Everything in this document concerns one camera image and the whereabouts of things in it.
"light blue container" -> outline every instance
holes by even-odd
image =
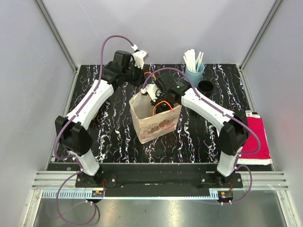
[[[198,72],[191,72],[191,71],[189,71],[187,66],[185,67],[185,75],[188,76],[188,78],[193,82],[195,87],[198,87],[198,83],[202,79],[203,71],[204,71],[204,64],[203,63],[200,65],[200,68],[199,68]]]

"wall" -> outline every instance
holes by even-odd
[[[72,70],[33,0],[2,0],[0,29],[0,220],[16,227],[46,164]]]
[[[244,69],[270,152],[303,223],[303,2],[284,1]]]
[[[205,63],[240,64],[274,0],[44,0],[76,64],[100,64],[110,35],[149,51],[147,63],[183,63],[188,49]],[[124,40],[108,42],[104,62]]]

